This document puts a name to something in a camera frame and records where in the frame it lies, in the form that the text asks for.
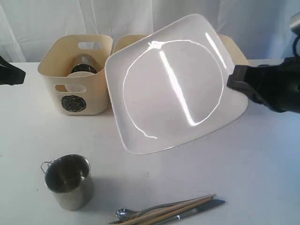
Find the white tabletop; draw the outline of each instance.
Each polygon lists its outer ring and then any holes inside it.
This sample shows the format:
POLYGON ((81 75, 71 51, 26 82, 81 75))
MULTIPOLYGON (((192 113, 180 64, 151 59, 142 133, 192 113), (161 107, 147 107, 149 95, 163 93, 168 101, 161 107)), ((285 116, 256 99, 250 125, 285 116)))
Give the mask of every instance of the white tabletop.
POLYGON ((249 102, 238 120, 210 135, 132 155, 123 149, 111 110, 62 115, 38 63, 15 65, 26 71, 25 83, 0 86, 1 224, 104 225, 119 207, 141 210, 207 193, 227 203, 178 224, 299 224, 299 114, 249 102), (39 168, 70 153, 90 161, 96 185, 92 201, 78 211, 59 207, 39 168))

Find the stainless steel cup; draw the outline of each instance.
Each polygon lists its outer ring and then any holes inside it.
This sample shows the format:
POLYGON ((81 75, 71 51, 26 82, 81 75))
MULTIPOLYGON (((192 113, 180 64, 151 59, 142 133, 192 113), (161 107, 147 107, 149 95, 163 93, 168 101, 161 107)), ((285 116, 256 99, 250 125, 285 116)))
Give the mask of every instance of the stainless steel cup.
POLYGON ((45 174, 45 183, 60 206, 67 210, 76 210, 92 198, 94 185, 90 177, 90 164, 80 155, 66 155, 54 161, 41 164, 45 174), (43 165, 48 164, 45 172, 43 165))

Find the white backdrop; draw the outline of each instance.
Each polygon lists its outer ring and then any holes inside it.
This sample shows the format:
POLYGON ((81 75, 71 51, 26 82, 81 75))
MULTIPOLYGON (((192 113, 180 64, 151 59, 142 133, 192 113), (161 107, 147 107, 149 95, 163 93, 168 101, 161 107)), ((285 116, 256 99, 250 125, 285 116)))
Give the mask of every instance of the white backdrop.
POLYGON ((248 59, 292 55, 289 30, 300 0, 0 0, 0 55, 39 62, 54 42, 70 34, 151 34, 199 13, 230 36, 248 59))

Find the wooden chopstick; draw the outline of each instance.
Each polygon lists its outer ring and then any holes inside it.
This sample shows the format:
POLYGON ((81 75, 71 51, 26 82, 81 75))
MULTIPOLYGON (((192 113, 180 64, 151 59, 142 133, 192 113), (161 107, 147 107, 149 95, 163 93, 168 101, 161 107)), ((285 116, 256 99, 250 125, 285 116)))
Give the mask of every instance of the wooden chopstick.
POLYGON ((165 214, 165 213, 168 213, 168 212, 171 212, 171 211, 174 211, 174 210, 177 210, 177 209, 180 209, 180 208, 183 208, 183 207, 186 207, 188 205, 191 205, 191 204, 194 204, 194 203, 198 203, 200 201, 203 201, 203 200, 211 200, 211 198, 213 198, 216 194, 213 194, 213 195, 205 195, 205 196, 202 196, 200 198, 196 198, 196 199, 193 199, 193 200, 189 200, 187 202, 183 202, 183 203, 179 203, 177 205, 174 205, 174 206, 170 206, 170 207, 167 207, 167 208, 164 208, 164 209, 161 209, 161 210, 157 210, 155 212, 151 212, 151 213, 148 213, 148 214, 145 214, 145 215, 142 215, 140 217, 137 217, 137 218, 134 218, 134 219, 131 219, 129 221, 126 221, 124 223, 121 223, 122 225, 133 225, 133 224, 137 224, 139 222, 142 222, 148 218, 152 218, 152 217, 156 217, 156 216, 160 216, 162 214, 165 214))
POLYGON ((171 211, 171 212, 169 212, 169 213, 163 214, 163 215, 161 215, 161 216, 159 216, 159 217, 155 217, 154 219, 151 219, 151 220, 149 220, 149 221, 140 223, 140 224, 138 224, 138 225, 151 225, 151 224, 157 223, 157 222, 159 222, 159 221, 162 221, 162 220, 164 220, 164 219, 170 218, 170 217, 172 217, 172 216, 176 216, 176 215, 178 215, 178 214, 180 214, 180 213, 182 213, 182 212, 185 212, 185 211, 187 211, 187 210, 191 210, 192 208, 195 208, 195 207, 197 207, 197 206, 199 206, 199 205, 202 205, 202 204, 204 204, 204 203, 206 203, 206 202, 209 202, 209 201, 211 201, 211 200, 212 200, 212 198, 204 199, 204 200, 202 200, 202 201, 196 202, 196 203, 191 204, 191 205, 188 205, 188 206, 186 206, 186 207, 182 207, 182 208, 180 208, 180 209, 177 209, 177 210, 171 211))

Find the square plate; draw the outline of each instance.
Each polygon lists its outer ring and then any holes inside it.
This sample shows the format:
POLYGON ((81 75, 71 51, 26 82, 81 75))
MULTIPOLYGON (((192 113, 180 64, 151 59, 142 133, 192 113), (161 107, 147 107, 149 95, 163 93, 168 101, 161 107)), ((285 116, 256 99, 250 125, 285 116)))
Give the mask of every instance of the square plate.
POLYGON ((105 74, 125 149, 134 154, 169 149, 241 116, 248 99, 226 86, 234 66, 198 14, 113 54, 105 74))

